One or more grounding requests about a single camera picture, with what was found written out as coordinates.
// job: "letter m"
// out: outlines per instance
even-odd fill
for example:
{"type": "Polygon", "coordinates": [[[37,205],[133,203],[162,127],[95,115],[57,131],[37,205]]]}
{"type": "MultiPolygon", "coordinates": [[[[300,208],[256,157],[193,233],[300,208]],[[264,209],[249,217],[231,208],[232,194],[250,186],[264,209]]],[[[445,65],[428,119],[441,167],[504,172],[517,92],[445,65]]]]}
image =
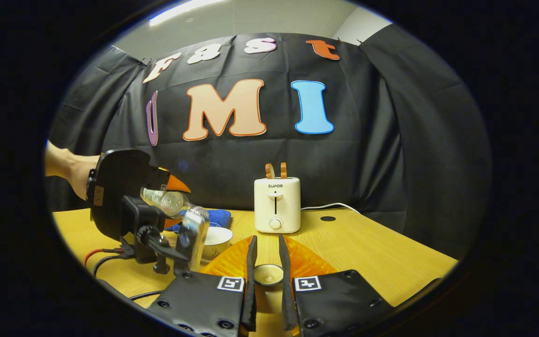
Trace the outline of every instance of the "letter m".
{"type": "Polygon", "coordinates": [[[203,117],[216,136],[220,136],[230,116],[234,113],[234,124],[229,132],[233,136],[257,136],[267,127],[261,123],[259,115],[259,90],[263,81],[247,79],[238,81],[230,90],[225,100],[219,96],[213,85],[197,85],[186,90],[191,97],[189,128],[182,134],[187,141],[201,140],[209,131],[203,128],[203,117]]]}

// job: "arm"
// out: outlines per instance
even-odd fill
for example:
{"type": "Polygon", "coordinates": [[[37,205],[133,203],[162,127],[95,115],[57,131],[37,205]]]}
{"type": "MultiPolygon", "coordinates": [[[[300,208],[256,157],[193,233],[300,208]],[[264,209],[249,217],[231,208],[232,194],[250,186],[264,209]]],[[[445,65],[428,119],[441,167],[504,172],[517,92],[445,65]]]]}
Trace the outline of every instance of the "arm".
{"type": "Polygon", "coordinates": [[[69,149],[60,149],[47,141],[45,148],[45,176],[66,179],[82,200],[86,200],[88,172],[96,168],[99,156],[75,155],[69,149]]]}

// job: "ceiling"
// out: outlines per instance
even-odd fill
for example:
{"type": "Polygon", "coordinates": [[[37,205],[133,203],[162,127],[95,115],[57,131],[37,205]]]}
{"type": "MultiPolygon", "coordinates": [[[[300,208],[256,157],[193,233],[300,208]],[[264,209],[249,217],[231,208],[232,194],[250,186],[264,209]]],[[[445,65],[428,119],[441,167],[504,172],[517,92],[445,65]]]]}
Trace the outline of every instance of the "ceiling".
{"type": "Polygon", "coordinates": [[[290,32],[332,38],[356,8],[345,0],[225,0],[157,26],[151,27],[146,21],[127,30],[113,45],[137,59],[148,60],[191,44],[237,34],[290,32]]]}

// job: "blue cloth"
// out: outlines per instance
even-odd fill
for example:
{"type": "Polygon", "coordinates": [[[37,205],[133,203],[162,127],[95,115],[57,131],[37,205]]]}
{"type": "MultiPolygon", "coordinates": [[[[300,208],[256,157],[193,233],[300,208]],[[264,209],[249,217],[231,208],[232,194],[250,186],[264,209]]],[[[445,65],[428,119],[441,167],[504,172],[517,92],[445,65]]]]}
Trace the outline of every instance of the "blue cloth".
{"type": "MultiPolygon", "coordinates": [[[[230,225],[230,219],[232,218],[232,214],[230,214],[229,211],[226,211],[225,209],[208,209],[207,212],[209,213],[210,227],[228,228],[228,226],[230,225]]],[[[184,215],[184,213],[186,213],[186,211],[181,211],[179,214],[184,215]]],[[[180,224],[182,224],[182,222],[168,227],[165,230],[177,233],[178,228],[180,228],[180,224]]]]}

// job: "ceiling light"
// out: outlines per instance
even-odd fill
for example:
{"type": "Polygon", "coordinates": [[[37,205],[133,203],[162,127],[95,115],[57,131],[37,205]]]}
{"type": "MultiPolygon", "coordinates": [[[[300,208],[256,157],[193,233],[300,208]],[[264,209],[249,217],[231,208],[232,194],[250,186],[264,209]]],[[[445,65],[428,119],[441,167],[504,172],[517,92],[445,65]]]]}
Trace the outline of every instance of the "ceiling light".
{"type": "Polygon", "coordinates": [[[164,11],[163,13],[149,19],[149,26],[158,25],[166,20],[173,18],[176,15],[181,15],[182,13],[186,13],[190,11],[191,9],[203,7],[205,5],[214,4],[216,2],[222,2],[222,1],[225,1],[225,0],[191,0],[189,2],[185,2],[184,4],[168,9],[167,11],[164,11]]]}

